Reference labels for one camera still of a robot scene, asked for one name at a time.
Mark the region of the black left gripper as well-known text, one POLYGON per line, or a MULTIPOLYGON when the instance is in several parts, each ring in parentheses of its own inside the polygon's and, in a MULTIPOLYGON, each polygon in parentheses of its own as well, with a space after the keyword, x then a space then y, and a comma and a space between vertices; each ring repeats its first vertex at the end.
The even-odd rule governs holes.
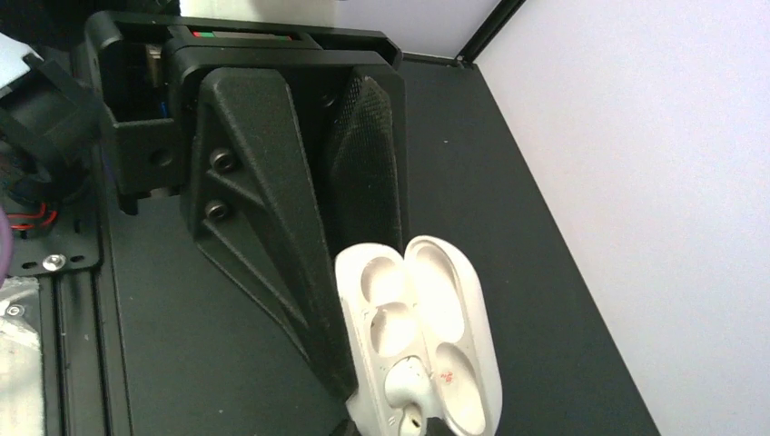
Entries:
POLYGON ((393 74, 401 50, 378 31, 115 11, 91 15, 84 35, 121 209, 137 214, 189 174, 198 248, 333 396, 350 397, 358 383, 306 154, 324 148, 354 68, 393 74))

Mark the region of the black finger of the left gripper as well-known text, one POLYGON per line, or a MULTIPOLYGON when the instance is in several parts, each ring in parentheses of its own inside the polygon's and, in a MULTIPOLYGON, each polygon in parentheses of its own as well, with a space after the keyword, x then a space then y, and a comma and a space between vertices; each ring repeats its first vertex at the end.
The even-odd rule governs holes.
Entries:
POLYGON ((405 233, 405 92, 384 76, 354 75, 327 141, 327 243, 402 250, 405 233))

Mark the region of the white earbud charging case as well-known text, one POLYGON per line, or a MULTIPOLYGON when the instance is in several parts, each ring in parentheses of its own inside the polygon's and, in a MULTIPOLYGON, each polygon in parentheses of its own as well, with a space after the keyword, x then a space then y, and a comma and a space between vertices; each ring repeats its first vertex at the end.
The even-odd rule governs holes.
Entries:
POLYGON ((391 367, 420 358, 435 395, 428 429, 492 435, 503 393, 483 291, 475 268, 440 238, 413 238, 403 252, 360 243, 335 260, 357 389, 346 407, 362 435, 399 435, 401 411, 384 393, 391 367))

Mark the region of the white earbud one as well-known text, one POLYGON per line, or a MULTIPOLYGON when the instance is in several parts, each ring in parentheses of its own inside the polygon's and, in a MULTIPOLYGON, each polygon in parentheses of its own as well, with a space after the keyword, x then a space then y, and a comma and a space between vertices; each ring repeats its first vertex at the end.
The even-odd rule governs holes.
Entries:
POLYGON ((389 370, 384 381, 389 406, 401 411, 399 435, 425 435, 428 419, 435 411, 435 395, 428 372, 416 356, 401 359, 389 370))

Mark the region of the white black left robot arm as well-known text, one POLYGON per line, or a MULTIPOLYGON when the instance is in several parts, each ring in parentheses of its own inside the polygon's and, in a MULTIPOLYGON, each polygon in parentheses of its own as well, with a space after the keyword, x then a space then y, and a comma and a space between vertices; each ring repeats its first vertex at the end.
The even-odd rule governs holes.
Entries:
POLYGON ((357 243, 404 245, 401 50, 379 31, 100 11, 84 25, 80 82, 12 43, 5 192, 73 200, 100 144, 122 210, 176 191, 200 251, 348 399, 359 384, 334 260, 357 243))

